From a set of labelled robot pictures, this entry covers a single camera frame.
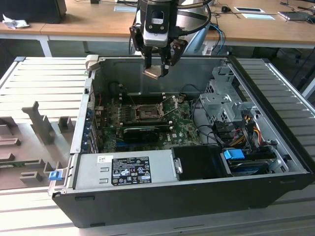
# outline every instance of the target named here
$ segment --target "crumpled paper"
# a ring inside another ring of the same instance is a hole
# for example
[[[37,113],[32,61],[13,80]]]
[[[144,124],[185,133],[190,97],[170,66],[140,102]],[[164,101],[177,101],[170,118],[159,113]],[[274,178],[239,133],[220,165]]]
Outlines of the crumpled paper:
[[[10,18],[7,18],[4,14],[3,14],[2,23],[4,23],[7,27],[9,27],[11,29],[24,28],[24,27],[30,26],[24,20],[12,20]]]

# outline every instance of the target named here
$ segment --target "warning label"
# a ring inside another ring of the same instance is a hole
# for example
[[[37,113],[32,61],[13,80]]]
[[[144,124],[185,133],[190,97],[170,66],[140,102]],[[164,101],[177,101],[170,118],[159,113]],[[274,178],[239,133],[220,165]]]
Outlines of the warning label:
[[[149,157],[131,157],[112,160],[112,185],[151,183]]]

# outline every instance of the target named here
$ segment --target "blue cable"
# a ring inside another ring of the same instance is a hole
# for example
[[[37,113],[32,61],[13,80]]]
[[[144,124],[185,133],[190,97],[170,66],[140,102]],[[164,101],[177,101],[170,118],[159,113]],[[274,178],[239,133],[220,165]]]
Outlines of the blue cable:
[[[218,51],[218,54],[217,55],[219,55],[219,53],[220,53],[220,51],[221,51],[221,49],[222,49],[222,46],[223,46],[223,36],[222,36],[222,32],[221,32],[221,30],[218,28],[218,27],[216,27],[215,25],[212,25],[212,24],[210,24],[213,28],[215,28],[218,32],[219,32],[219,34],[220,34],[220,37],[221,37],[221,46],[220,46],[220,49],[219,49],[219,51]]]

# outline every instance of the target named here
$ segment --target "mouse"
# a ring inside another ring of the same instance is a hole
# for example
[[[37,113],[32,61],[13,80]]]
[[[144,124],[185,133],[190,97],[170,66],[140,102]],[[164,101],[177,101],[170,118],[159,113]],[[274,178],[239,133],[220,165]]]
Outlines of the mouse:
[[[229,7],[227,7],[227,6],[223,6],[223,7],[221,8],[221,11],[222,11],[223,13],[226,13],[226,12],[231,11],[231,8],[229,8]]]

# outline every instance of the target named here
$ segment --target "green circuit board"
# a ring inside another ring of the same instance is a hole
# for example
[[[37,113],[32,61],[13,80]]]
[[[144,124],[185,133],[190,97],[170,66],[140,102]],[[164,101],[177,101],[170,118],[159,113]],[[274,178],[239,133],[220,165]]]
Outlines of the green circuit board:
[[[121,110],[124,106],[128,106],[128,108],[130,107],[130,105],[120,104],[119,101],[111,101],[104,105],[107,110],[107,120],[110,122],[107,127],[102,128],[104,152],[163,150],[175,146],[201,144],[198,131],[189,118],[190,106],[188,101],[179,103],[178,109],[165,116],[167,120],[173,121],[173,130],[169,132],[160,132],[157,142],[147,144],[126,144],[123,140],[123,130],[126,127],[122,127],[117,119],[118,109],[120,108]],[[173,108],[174,101],[172,99],[168,99],[163,103],[163,111],[165,114]]]

